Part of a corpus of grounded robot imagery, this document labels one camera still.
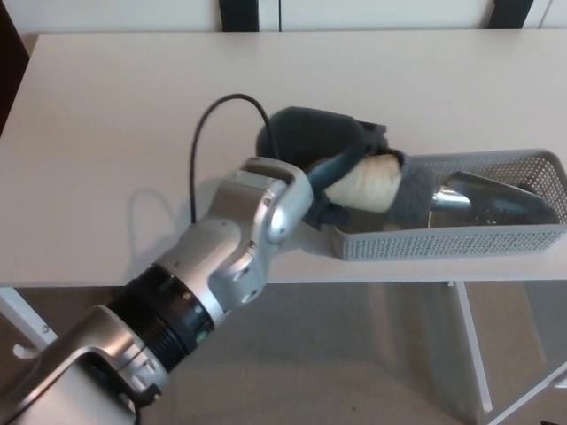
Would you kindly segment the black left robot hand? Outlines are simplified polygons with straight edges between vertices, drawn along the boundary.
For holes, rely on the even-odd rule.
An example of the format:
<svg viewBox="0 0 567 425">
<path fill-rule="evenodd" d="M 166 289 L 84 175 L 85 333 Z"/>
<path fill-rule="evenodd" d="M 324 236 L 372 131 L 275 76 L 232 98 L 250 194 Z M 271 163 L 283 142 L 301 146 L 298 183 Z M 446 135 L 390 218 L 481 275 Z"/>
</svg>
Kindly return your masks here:
<svg viewBox="0 0 567 425">
<path fill-rule="evenodd" d="M 276 158 L 306 174 L 314 202 L 303 221 L 315 229 L 344 225 L 345 207 L 324 190 L 367 156 L 390 153 L 386 126 L 336 112 L 291 106 L 273 114 L 256 139 L 258 157 Z"/>
</svg>

